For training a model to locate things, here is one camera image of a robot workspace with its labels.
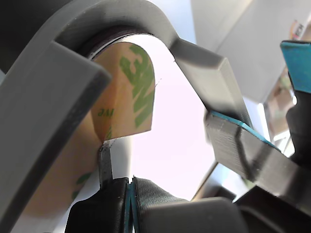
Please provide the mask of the grey blue-padded gripper finger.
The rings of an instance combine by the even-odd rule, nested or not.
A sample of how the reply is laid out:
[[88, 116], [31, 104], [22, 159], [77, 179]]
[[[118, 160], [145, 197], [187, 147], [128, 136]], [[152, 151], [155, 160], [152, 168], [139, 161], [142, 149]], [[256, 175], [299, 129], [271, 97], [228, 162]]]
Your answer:
[[311, 158], [311, 44], [284, 40], [280, 44], [297, 99], [286, 119], [292, 136], [294, 159]]
[[245, 123], [211, 112], [205, 124], [220, 164], [273, 195], [311, 193], [311, 173]]

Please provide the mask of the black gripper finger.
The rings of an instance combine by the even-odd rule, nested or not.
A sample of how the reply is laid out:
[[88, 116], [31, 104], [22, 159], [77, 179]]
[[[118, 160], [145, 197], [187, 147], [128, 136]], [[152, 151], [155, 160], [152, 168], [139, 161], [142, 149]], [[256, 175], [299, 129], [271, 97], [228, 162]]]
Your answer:
[[140, 216], [148, 207], [167, 203], [188, 202], [188, 200], [175, 197], [151, 180], [138, 177], [133, 177], [130, 184], [129, 194], [133, 225], [136, 233], [141, 232]]
[[129, 179], [113, 178], [109, 145], [102, 145], [98, 157], [100, 188], [70, 209], [66, 233], [123, 233], [126, 229]]

